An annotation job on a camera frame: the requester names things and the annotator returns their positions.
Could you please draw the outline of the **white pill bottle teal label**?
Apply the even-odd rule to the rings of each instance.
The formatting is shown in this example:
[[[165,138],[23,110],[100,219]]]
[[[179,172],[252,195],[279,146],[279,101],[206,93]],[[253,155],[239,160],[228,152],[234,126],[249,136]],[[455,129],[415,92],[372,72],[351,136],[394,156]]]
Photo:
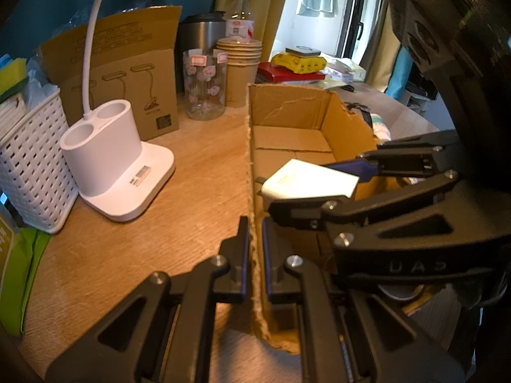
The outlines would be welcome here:
[[[392,135],[383,121],[383,118],[380,117],[380,115],[377,115],[376,113],[371,113],[371,126],[373,130],[373,134],[377,139],[379,139],[382,142],[387,142],[392,140]]]

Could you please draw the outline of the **stack of paper cups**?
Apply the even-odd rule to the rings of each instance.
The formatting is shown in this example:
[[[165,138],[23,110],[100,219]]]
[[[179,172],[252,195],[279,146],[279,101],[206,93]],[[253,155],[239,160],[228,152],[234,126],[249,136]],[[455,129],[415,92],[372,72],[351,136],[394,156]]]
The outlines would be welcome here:
[[[217,49],[228,56],[226,106],[245,106],[248,85],[255,82],[262,48],[260,41],[243,40],[241,37],[224,37],[217,41]]]

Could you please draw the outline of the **patterned glass jar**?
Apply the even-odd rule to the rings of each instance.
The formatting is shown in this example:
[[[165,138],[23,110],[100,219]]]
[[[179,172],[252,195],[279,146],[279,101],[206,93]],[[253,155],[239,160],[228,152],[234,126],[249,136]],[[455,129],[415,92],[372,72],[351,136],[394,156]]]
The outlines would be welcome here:
[[[227,53],[219,49],[183,52],[185,110],[189,118],[208,121],[224,114],[227,62]]]

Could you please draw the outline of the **red book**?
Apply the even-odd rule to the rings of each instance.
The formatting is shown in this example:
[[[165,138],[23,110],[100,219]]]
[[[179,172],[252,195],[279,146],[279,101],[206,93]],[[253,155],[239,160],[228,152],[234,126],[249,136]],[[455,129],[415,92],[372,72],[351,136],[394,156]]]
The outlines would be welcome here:
[[[287,82],[313,82],[324,80],[325,74],[315,73],[294,73],[286,67],[275,66],[271,62],[261,62],[257,69],[255,77],[256,83],[274,83],[281,84]]]

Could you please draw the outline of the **green snack bag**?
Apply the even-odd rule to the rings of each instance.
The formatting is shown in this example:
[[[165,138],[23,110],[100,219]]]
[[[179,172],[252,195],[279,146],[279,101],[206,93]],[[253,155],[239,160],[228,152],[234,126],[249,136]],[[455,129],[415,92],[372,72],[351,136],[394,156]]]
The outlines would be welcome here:
[[[19,227],[1,209],[1,324],[7,334],[24,333],[25,313],[34,278],[50,235]]]

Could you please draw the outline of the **black scissors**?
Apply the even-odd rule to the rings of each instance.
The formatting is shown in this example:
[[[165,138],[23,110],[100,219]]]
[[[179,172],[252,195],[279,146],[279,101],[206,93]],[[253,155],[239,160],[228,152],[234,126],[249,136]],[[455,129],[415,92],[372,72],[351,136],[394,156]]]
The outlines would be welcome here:
[[[343,86],[340,86],[342,90],[345,90],[347,92],[353,93],[355,91],[354,87],[352,85],[346,84]]]

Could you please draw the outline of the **cardboard box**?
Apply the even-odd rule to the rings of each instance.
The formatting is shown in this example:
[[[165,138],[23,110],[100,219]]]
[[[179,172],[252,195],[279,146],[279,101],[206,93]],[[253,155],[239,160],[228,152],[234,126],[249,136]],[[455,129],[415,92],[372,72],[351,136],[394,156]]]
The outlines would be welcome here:
[[[392,127],[404,106],[365,84],[353,93],[307,86],[252,84],[247,89],[250,232],[253,236],[254,314],[256,335],[274,349],[299,353],[290,307],[271,307],[263,278],[263,218],[275,200],[345,195],[361,200],[404,186],[395,177],[351,176],[327,166],[349,161],[381,142],[358,103]]]

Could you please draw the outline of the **yellow tissue pack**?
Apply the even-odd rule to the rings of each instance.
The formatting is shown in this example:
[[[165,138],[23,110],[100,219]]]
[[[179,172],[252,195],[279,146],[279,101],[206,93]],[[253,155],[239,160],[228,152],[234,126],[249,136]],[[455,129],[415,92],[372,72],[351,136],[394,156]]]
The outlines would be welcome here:
[[[326,67],[326,59],[322,56],[297,56],[279,53],[271,59],[274,66],[285,67],[296,74],[317,73]]]

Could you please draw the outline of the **white desk lamp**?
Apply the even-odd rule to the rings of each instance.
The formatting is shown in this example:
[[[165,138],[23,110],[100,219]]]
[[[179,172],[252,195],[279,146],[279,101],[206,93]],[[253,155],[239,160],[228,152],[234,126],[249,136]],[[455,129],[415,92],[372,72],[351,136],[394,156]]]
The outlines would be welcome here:
[[[81,78],[83,117],[60,140],[68,168],[89,206],[114,222],[129,222],[147,210],[176,169],[166,147],[143,142],[128,100],[90,106],[94,33],[102,0],[94,0],[84,46]]]

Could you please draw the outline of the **brown metal tin can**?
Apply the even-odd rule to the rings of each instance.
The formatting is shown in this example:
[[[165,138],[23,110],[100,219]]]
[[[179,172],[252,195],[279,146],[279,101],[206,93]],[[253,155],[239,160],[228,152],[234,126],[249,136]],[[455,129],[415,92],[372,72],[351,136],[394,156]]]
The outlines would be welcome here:
[[[383,294],[397,302],[407,316],[417,313],[432,298],[431,289],[423,284],[380,284],[378,287]]]

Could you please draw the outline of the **stainless steel thermos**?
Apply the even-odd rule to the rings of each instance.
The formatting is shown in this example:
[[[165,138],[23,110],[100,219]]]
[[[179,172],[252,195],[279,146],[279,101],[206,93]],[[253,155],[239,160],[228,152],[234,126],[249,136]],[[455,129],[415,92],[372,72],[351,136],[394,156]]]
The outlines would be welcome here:
[[[183,53],[189,49],[201,49],[208,54],[217,41],[225,37],[224,11],[188,16],[179,23],[175,45],[175,70],[177,91],[184,89]]]

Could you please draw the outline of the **clear water bottle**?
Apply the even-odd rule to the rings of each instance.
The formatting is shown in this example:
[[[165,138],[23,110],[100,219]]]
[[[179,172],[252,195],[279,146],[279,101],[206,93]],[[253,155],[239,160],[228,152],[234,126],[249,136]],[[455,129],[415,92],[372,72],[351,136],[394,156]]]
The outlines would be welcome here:
[[[248,0],[232,0],[226,17],[226,36],[239,41],[251,41],[254,20]]]

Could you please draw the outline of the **yellow green sponge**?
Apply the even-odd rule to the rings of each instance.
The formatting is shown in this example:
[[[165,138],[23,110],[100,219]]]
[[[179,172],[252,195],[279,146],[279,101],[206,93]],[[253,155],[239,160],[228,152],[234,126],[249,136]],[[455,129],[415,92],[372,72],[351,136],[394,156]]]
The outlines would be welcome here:
[[[27,61],[25,58],[16,58],[1,68],[0,100],[5,102],[8,98],[23,90],[28,82]]]

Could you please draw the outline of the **brown lamp carton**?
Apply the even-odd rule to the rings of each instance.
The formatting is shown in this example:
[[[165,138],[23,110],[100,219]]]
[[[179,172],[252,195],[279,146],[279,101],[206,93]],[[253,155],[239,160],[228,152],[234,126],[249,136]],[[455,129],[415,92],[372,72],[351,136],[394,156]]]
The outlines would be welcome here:
[[[91,54],[89,103],[128,100],[144,141],[179,128],[174,47],[181,9],[152,6],[99,19]],[[61,89],[68,124],[83,116],[82,64],[87,28],[67,30],[41,44],[49,81]]]

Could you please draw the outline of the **white woven plastic basket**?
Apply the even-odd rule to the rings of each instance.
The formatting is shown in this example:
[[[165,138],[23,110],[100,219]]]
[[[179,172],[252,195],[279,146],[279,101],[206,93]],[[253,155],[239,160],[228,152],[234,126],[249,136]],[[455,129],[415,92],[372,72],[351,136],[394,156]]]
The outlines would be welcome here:
[[[23,222],[58,233],[79,195],[60,140],[68,129],[59,91],[1,139],[1,190]]]

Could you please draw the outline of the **white tv stand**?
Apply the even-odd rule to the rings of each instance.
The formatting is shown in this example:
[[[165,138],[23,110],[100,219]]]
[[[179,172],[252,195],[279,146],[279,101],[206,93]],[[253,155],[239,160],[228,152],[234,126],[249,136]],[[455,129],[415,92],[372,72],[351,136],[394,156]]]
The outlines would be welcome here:
[[[405,89],[400,102],[424,118],[433,100],[430,100],[422,94],[416,94],[414,91]]]

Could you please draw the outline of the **white power bank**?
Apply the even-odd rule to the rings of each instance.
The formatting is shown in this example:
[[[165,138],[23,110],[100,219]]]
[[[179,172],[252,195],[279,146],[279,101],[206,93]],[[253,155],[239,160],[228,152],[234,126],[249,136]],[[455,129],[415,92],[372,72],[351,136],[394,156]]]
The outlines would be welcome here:
[[[299,57],[313,57],[313,56],[320,56],[321,51],[317,49],[313,49],[307,46],[294,46],[294,47],[287,47],[285,49],[287,53],[290,53],[294,56]]]

